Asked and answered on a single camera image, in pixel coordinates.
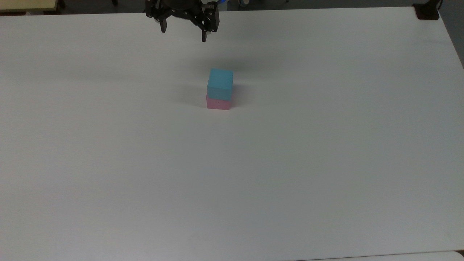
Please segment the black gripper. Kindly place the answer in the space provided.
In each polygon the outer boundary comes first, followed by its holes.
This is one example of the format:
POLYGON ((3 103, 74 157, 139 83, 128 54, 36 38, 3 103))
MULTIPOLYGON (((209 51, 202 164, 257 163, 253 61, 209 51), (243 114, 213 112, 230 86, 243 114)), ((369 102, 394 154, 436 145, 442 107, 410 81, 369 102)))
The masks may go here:
POLYGON ((219 10, 217 1, 205 0, 146 0, 145 14, 160 25, 166 33, 167 18, 189 17, 192 23, 202 31, 202 42, 207 36, 217 32, 219 27, 219 10))

